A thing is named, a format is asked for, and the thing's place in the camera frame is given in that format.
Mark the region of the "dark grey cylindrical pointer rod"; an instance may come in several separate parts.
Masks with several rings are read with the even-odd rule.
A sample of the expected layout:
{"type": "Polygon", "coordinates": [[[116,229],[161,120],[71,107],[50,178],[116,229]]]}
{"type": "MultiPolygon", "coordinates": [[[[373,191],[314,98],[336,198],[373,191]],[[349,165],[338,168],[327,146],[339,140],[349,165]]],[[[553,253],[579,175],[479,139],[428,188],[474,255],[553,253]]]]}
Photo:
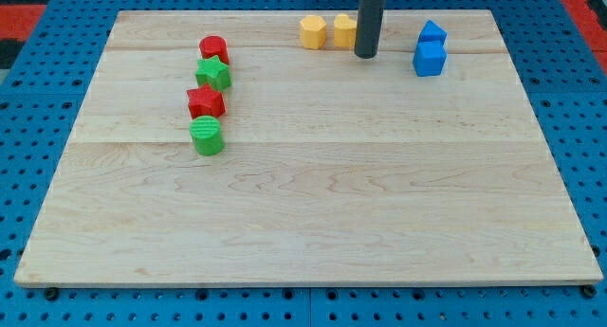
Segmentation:
{"type": "Polygon", "coordinates": [[[386,0],[359,0],[354,52],[362,59],[377,55],[386,0]]]}

